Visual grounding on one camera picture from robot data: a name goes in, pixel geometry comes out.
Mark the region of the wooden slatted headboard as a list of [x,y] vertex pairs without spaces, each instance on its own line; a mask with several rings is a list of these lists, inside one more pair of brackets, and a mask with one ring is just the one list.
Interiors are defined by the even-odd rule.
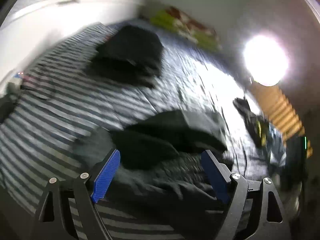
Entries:
[[282,133],[284,143],[295,135],[308,137],[306,157],[310,158],[313,154],[312,115],[299,115],[278,85],[266,87],[254,81],[249,90],[267,119]]

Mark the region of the blue denim jeans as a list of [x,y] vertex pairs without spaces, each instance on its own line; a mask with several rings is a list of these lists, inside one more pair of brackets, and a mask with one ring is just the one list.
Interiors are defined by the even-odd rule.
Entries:
[[270,165],[282,167],[286,162],[286,147],[283,143],[282,133],[269,123],[267,131],[265,153]]

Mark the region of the striped blue white bedspread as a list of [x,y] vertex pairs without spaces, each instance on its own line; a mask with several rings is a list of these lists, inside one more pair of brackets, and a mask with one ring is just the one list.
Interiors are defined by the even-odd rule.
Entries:
[[71,152],[76,139],[101,126],[122,129],[175,109],[219,112],[227,122],[228,152],[235,171],[255,175],[253,144],[233,99],[244,90],[219,55],[136,20],[163,44],[162,73],[154,87],[123,85],[86,72],[96,48],[121,24],[96,24],[60,42],[29,68],[22,92],[1,124],[1,211],[22,239],[29,235],[40,195],[51,177],[71,179],[81,163]]

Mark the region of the folded black garment stack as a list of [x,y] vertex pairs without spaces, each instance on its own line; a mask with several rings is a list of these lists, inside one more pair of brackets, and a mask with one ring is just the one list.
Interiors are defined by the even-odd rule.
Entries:
[[88,74],[132,86],[153,88],[161,77],[163,45],[148,30],[126,25],[96,47]]

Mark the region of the green patterned pillow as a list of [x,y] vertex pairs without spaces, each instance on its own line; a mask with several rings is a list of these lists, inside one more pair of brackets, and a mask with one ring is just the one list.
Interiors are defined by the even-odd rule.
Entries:
[[150,18],[150,22],[195,43],[203,49],[218,51],[220,39],[211,27],[207,27],[176,7],[166,7]]

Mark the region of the black yellow striped garment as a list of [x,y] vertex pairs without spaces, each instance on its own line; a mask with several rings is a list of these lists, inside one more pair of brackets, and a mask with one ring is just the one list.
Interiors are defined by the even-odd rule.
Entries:
[[233,105],[242,115],[246,129],[256,147],[265,147],[267,144],[267,134],[269,132],[269,122],[263,116],[254,114],[245,98],[234,99]]

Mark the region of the bright studio lamp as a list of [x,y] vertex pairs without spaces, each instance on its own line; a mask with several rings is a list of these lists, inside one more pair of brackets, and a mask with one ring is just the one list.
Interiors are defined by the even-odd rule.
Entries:
[[287,53],[277,40],[262,34],[247,41],[242,54],[253,80],[266,87],[278,84],[290,65]]

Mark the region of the dark grey pants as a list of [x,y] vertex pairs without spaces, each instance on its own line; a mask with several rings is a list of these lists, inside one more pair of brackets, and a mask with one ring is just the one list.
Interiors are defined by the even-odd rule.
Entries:
[[227,149],[226,123],[216,112],[167,111],[122,130],[96,128],[76,139],[73,155],[92,168],[115,148],[120,167],[107,197],[130,206],[220,209],[223,204],[209,184],[201,154],[221,158]]

